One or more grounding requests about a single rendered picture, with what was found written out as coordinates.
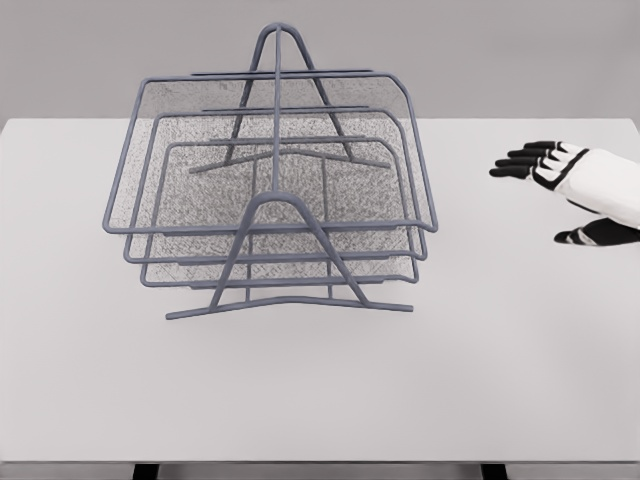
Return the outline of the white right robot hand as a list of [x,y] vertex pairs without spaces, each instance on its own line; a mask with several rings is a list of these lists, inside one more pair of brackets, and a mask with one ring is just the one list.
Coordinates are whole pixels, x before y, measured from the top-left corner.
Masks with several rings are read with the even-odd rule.
[[559,244],[640,243],[640,163],[566,141],[535,141],[497,160],[495,178],[532,181],[599,218],[554,237]]

